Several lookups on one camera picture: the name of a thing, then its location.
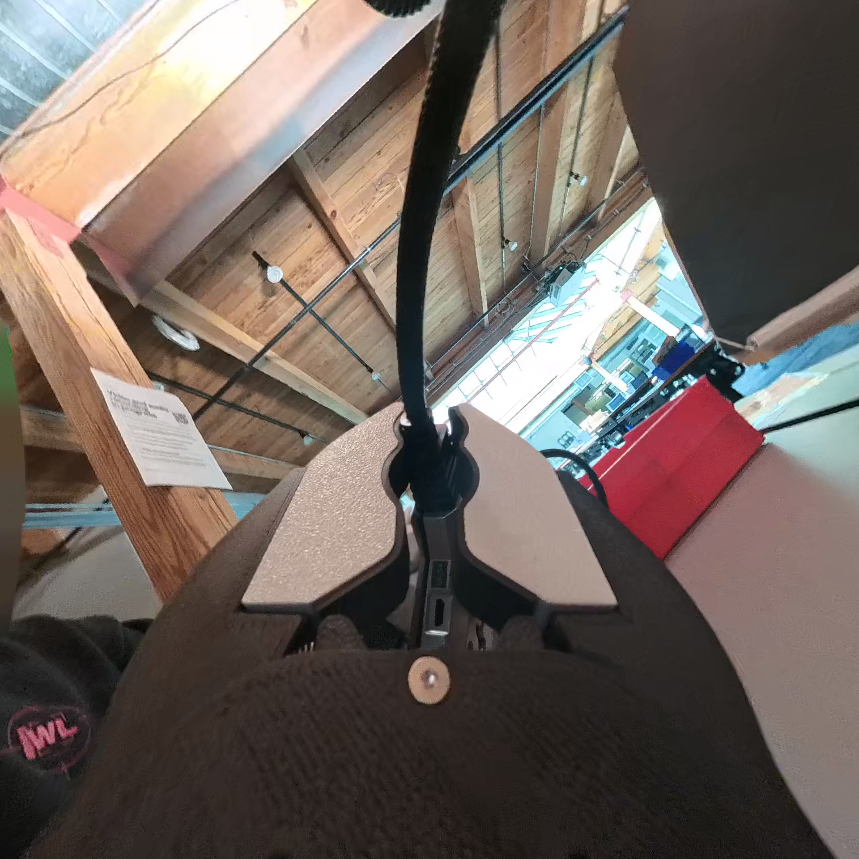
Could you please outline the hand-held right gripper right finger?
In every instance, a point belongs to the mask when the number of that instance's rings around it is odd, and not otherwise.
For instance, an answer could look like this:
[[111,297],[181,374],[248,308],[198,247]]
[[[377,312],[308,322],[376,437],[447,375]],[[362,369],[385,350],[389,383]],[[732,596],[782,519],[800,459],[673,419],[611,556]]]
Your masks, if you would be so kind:
[[549,460],[470,404],[448,414],[465,474],[458,601],[470,614],[614,611],[617,597]]

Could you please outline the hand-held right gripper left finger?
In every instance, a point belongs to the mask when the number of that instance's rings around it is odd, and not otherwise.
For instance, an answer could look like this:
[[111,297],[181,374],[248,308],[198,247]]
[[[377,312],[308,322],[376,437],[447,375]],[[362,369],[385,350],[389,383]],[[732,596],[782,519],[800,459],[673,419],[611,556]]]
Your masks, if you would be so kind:
[[390,614],[409,590],[400,403],[358,424],[306,468],[242,598],[248,612]]

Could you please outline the grey port hub adapter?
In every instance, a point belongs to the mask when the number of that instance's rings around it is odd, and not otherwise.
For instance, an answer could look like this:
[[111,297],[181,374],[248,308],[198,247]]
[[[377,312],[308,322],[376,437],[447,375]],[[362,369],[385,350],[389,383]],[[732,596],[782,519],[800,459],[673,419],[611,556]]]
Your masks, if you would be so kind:
[[414,531],[420,555],[408,637],[412,650],[467,649],[468,615],[455,595],[463,560],[457,514],[457,510],[443,515],[416,513]]

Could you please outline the grey desk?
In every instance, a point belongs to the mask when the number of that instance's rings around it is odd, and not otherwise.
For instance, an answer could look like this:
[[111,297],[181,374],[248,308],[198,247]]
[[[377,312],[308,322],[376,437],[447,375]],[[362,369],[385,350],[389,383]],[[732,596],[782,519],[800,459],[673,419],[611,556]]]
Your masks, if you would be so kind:
[[857,444],[857,409],[772,433],[666,561],[842,857],[857,857]]

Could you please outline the red plastic bin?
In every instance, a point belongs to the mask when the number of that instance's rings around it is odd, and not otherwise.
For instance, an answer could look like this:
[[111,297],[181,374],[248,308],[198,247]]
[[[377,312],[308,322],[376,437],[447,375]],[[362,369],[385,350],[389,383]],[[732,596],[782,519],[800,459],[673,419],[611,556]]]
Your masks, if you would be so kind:
[[663,560],[764,442],[701,378],[593,468],[613,515]]

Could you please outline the white paper notice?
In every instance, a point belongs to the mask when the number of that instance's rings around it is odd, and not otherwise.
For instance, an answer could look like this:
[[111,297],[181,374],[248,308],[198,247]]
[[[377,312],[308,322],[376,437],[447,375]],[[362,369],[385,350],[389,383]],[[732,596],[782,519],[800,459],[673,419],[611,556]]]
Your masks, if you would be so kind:
[[145,486],[232,490],[178,397],[91,373]]

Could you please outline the round white ceiling lamp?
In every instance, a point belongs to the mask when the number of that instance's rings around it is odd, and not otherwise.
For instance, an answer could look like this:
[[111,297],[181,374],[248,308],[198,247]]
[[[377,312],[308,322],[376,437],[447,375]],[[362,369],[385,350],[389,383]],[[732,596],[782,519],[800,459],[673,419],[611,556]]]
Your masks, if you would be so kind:
[[157,314],[151,314],[151,321],[156,331],[179,349],[189,352],[199,351],[199,339],[193,332],[180,328]]

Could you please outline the person's black clothing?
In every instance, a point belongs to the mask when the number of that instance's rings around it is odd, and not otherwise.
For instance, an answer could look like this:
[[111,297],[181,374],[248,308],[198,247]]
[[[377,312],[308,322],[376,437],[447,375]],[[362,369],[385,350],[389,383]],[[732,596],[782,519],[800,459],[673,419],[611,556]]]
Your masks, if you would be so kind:
[[37,615],[2,635],[2,857],[24,855],[74,794],[151,624]]

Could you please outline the wooden beam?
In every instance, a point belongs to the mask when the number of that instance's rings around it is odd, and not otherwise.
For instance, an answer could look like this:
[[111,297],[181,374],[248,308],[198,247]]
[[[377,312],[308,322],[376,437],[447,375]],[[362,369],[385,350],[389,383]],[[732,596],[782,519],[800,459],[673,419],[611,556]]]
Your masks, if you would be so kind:
[[2,145],[2,212],[137,303],[441,10],[147,2]]

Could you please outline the dark monitor with pale stand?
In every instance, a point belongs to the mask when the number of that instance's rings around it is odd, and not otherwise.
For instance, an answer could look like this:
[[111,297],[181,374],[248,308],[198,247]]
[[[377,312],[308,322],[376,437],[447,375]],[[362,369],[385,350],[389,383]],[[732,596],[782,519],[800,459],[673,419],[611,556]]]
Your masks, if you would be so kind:
[[727,353],[767,361],[857,315],[858,3],[632,2],[613,69]]

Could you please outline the wooden post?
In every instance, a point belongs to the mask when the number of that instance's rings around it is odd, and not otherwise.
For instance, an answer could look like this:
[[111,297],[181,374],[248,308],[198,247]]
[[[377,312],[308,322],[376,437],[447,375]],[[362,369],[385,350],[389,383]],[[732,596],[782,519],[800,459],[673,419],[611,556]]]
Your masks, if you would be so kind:
[[84,454],[165,602],[236,524],[218,489],[145,486],[91,370],[150,387],[69,246],[10,209],[2,291]]

